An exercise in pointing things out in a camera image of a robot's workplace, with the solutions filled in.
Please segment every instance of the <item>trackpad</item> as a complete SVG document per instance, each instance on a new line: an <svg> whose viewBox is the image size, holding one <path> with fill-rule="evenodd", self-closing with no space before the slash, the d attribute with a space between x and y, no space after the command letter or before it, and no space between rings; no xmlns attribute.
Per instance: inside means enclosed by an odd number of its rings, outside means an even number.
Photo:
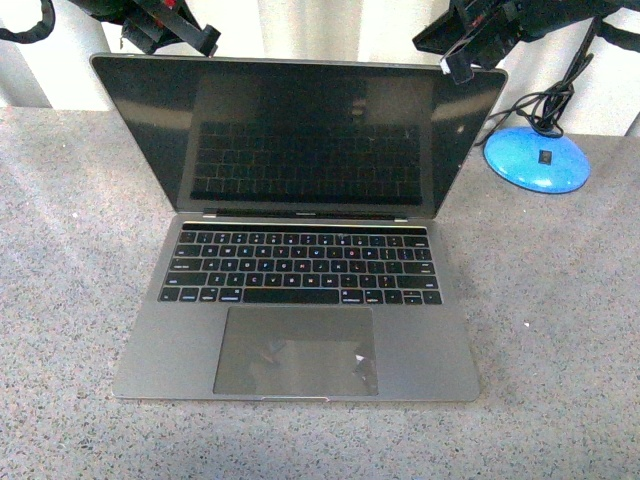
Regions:
<svg viewBox="0 0 640 480"><path fill-rule="evenodd" d="M232 307L213 393L378 394L368 308Z"/></svg>

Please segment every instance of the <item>laptop lid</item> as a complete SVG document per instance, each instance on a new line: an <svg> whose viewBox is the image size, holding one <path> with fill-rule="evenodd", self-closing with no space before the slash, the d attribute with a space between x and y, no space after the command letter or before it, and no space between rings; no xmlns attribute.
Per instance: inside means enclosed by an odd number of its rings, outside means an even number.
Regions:
<svg viewBox="0 0 640 480"><path fill-rule="evenodd" d="M96 55L179 212L433 218L506 81L436 67Z"/></svg>

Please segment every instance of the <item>white wall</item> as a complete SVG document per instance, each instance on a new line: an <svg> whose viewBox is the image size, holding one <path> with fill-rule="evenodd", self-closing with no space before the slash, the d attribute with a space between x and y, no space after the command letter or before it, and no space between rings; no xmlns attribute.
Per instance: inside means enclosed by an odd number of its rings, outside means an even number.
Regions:
<svg viewBox="0 0 640 480"><path fill-rule="evenodd" d="M38 0L3 2L0 21L24 30L40 18ZM11 60L16 72L0 62L0 105L47 102L60 109L112 108L88 64L94 52L136 52L120 41L120 27L102 26L75 5L54 0L58 24L38 44L18 46L24 62ZM418 52L411 39L448 8L448 0L188 0L201 23L222 32L216 55L231 57L306 58L436 64L435 55ZM618 27L640 31L640 13L610 17ZM587 22L553 32L532 44L520 43L501 66L510 74L498 105L506 108L520 96L543 90L561 79L588 27ZM0 45L0 60L9 59ZM624 135L640 111L640 54L596 39L595 59L576 82L576 95L562 119L568 132ZM159 54L197 54L174 45ZM33 95L17 97L6 88L24 78ZM632 132L638 134L636 127Z"/></svg>

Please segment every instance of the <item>silver laptop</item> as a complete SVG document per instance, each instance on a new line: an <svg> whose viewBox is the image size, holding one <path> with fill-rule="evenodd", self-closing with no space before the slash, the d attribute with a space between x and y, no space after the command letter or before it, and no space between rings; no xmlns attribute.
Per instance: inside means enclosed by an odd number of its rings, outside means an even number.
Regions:
<svg viewBox="0 0 640 480"><path fill-rule="evenodd" d="M478 396L434 218L503 72L91 63L176 211L115 396Z"/></svg>

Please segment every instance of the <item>laptop keyboard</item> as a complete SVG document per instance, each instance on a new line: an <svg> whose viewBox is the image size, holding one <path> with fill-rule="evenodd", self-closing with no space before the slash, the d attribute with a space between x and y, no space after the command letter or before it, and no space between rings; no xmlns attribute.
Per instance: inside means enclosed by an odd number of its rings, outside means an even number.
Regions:
<svg viewBox="0 0 640 480"><path fill-rule="evenodd" d="M163 302L440 304L424 228L186 223Z"/></svg>

